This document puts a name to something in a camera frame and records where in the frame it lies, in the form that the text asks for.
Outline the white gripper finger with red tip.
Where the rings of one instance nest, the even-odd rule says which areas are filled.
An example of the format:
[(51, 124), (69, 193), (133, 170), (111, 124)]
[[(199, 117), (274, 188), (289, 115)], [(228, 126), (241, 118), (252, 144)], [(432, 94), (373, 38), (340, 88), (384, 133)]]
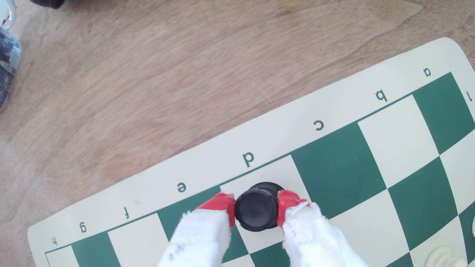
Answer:
[(292, 267), (367, 267), (344, 234), (322, 215), (317, 203), (295, 192), (277, 193), (277, 224)]
[(179, 221), (159, 267), (220, 267), (235, 226), (235, 198), (220, 192)]

